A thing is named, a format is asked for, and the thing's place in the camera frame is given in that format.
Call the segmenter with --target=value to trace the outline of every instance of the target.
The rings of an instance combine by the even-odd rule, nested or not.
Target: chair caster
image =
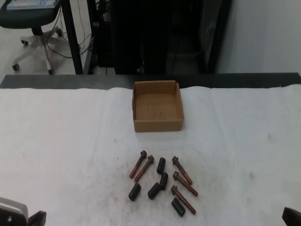
[[[56,33],[57,33],[57,35],[58,35],[59,37],[62,37],[62,36],[63,36],[63,31],[62,31],[61,28],[58,29],[58,30],[56,31]]]
[[[50,70],[48,70],[48,74],[55,74],[55,70],[51,68]]]
[[[22,42],[22,44],[23,44],[24,46],[28,46],[28,42],[27,42],[27,41],[21,40],[21,42]]]
[[[13,67],[13,69],[14,69],[15,72],[17,72],[17,71],[20,70],[19,64],[15,64],[12,67]]]

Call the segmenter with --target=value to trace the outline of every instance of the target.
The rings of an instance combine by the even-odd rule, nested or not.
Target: black pole
[[[61,0],[61,6],[62,6],[63,16],[64,16],[66,30],[68,34],[69,46],[71,50],[75,73],[83,74],[84,71],[80,59],[79,46],[78,46],[75,27],[74,27],[70,0]]]

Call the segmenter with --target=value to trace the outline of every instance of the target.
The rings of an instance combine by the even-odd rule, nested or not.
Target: rusty bolt
[[[182,185],[184,185],[194,196],[198,195],[198,192],[194,190],[180,175],[179,172],[175,171],[173,174],[175,180],[178,180]]]
[[[172,194],[175,194],[178,196],[178,198],[184,203],[185,206],[190,210],[192,214],[196,214],[196,210],[187,202],[187,200],[184,198],[184,196],[178,191],[178,186],[172,186],[171,188]]]
[[[179,170],[181,171],[181,173],[184,175],[185,179],[188,181],[188,183],[190,185],[192,185],[192,180],[190,179],[190,177],[188,176],[188,174],[185,172],[185,170],[183,169],[183,167],[181,166],[181,164],[179,163],[179,158],[178,157],[174,157],[173,158],[173,163],[174,165],[176,165]]]
[[[138,182],[140,180],[140,178],[142,177],[142,175],[146,172],[147,168],[154,163],[154,157],[152,155],[150,155],[148,157],[148,160],[146,162],[146,164],[143,166],[143,168],[140,170],[140,172],[138,173],[138,175],[135,178],[135,181]]]
[[[135,173],[137,172],[137,169],[140,166],[142,160],[146,158],[147,153],[146,153],[145,150],[141,151],[140,154],[141,154],[141,156],[138,159],[138,162],[136,163],[135,167],[133,168],[133,170],[132,170],[132,172],[130,174],[130,178],[133,178],[135,176]]]

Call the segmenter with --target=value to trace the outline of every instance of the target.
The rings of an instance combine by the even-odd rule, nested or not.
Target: black rubber cap
[[[149,190],[149,192],[147,193],[149,195],[150,199],[154,199],[156,197],[156,195],[159,193],[159,191],[161,190],[160,184],[157,182],[155,183],[155,185]]]
[[[164,172],[161,176],[161,180],[160,180],[160,187],[161,190],[165,190],[166,184],[167,184],[167,180],[168,180],[168,174],[166,172]]]
[[[137,195],[139,194],[141,190],[141,186],[140,184],[136,183],[133,187],[133,189],[131,190],[130,194],[128,194],[128,197],[130,198],[130,200],[134,201],[137,197]]]
[[[179,202],[177,198],[174,198],[174,200],[171,202],[174,209],[178,212],[178,214],[183,217],[186,209],[182,206],[182,204]]]
[[[162,174],[164,172],[164,167],[165,167],[165,158],[160,158],[158,168],[157,168],[157,173]]]

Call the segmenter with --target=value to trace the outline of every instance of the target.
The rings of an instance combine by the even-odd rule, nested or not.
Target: open cardboard box
[[[133,87],[136,132],[180,131],[184,120],[179,84],[175,81],[139,81]]]

